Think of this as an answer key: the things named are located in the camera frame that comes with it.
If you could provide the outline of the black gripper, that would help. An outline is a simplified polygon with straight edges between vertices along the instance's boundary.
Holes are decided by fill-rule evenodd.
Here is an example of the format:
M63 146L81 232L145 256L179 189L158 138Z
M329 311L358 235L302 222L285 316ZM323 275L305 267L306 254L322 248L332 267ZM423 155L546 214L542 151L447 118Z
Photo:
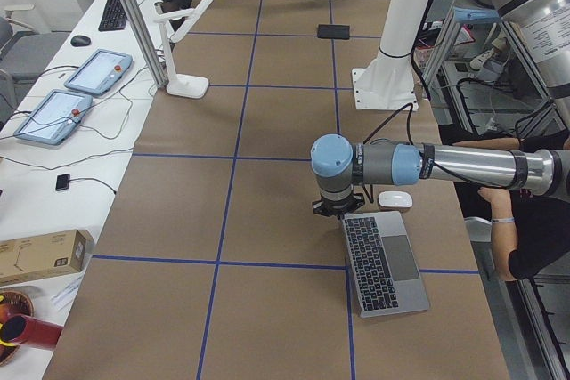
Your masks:
M340 218L345 214L351 214L364 205L362 193L352 193L340 200L330 200L321 197L312 203L313 212L317 215Z

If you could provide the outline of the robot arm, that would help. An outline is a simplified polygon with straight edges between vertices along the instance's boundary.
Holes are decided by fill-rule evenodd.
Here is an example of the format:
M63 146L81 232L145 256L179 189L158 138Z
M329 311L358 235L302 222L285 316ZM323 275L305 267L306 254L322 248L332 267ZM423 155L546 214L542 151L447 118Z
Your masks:
M409 56L426 1L391 1L377 57L353 72L358 108L399 111L413 104ZM452 13L458 23L516 25L550 97L567 97L569 0L454 0ZM342 216L363 206L365 199L354 192L355 186L412 185L421 179L569 198L569 156L561 150L525 154L396 141L364 144L328 134L313 144L311 165L320 192L313 211L324 216Z

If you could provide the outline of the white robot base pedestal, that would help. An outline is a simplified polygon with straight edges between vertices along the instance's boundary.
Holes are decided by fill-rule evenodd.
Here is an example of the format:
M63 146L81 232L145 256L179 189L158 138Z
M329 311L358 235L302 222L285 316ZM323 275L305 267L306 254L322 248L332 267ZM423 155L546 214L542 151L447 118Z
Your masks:
M428 0L390 0L376 58L365 69L352 70L357 109L419 107L411 57L427 5Z

